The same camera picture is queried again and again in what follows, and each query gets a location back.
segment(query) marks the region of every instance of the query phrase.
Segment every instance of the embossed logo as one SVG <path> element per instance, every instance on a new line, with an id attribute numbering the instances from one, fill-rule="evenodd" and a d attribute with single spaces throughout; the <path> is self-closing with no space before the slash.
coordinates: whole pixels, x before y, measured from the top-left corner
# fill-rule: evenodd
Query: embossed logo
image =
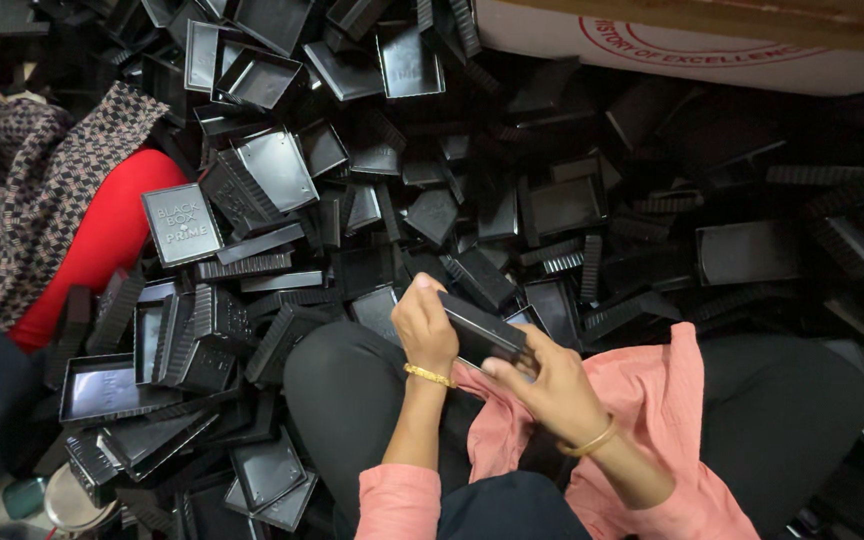
<path id="1" fill-rule="evenodd" d="M 189 225 L 193 221 L 198 221 L 195 213 L 200 211 L 198 204 L 195 202 L 186 202 L 185 204 L 175 204 L 172 208 L 159 208 L 155 211 L 155 215 L 160 220 L 165 221 L 165 225 L 169 227 L 178 226 L 178 230 L 169 232 L 165 235 L 165 243 L 171 244 L 180 240 L 195 239 L 204 237 L 209 234 L 209 229 L 205 225 Z"/>

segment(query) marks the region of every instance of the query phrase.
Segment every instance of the pink kurta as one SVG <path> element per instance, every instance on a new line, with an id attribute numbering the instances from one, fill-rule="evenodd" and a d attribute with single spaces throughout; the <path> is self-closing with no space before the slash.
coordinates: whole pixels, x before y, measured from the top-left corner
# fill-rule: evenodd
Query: pink kurta
<path id="1" fill-rule="evenodd" d="M 759 538 L 726 484 L 699 461 L 705 372 L 695 326 L 672 326 L 669 345 L 609 350 L 582 362 L 588 380 L 622 430 L 672 471 L 676 489 L 662 504 L 628 510 L 593 460 L 572 471 L 565 500 L 596 540 Z M 474 483 L 519 467 L 535 419 L 509 391 L 456 362 L 452 377 L 485 400 L 468 431 Z M 434 539 L 442 486 L 437 472 L 379 465 L 359 475 L 358 540 Z"/>

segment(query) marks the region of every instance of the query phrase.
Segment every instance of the red leggings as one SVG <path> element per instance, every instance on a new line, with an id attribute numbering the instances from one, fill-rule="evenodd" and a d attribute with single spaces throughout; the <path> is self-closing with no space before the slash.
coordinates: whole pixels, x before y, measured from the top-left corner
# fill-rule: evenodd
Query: red leggings
<path id="1" fill-rule="evenodd" d="M 15 325 L 11 338 L 27 353 L 48 345 L 71 286 L 100 293 L 116 267 L 131 268 L 149 235 L 139 195 L 188 182 L 172 159 L 140 148 L 108 173 L 81 219 L 58 271 Z"/>

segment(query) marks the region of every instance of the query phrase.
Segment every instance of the red circular logo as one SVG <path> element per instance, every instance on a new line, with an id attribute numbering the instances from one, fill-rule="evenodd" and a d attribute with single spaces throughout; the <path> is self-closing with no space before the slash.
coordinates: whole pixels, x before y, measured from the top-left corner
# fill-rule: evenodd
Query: red circular logo
<path id="1" fill-rule="evenodd" d="M 811 57 L 829 50 L 591 17 L 579 17 L 579 27 L 590 42 L 608 53 L 669 68 L 763 66 Z"/>

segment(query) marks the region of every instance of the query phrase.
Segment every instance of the pile of black boxes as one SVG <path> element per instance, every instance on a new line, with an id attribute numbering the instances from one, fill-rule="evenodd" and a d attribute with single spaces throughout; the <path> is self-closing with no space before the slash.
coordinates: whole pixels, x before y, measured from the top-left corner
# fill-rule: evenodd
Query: pile of black boxes
<path id="1" fill-rule="evenodd" d="M 329 537 L 284 362 L 333 321 L 398 343 L 419 272 L 586 355 L 689 321 L 864 373 L 864 94 L 503 54 L 467 0 L 0 0 L 0 88 L 80 117 L 115 80 L 169 105 L 150 142 L 189 179 L 70 291 L 45 374 L 51 455 L 118 534 Z M 843 471 L 800 529 L 864 536 L 864 446 Z"/>

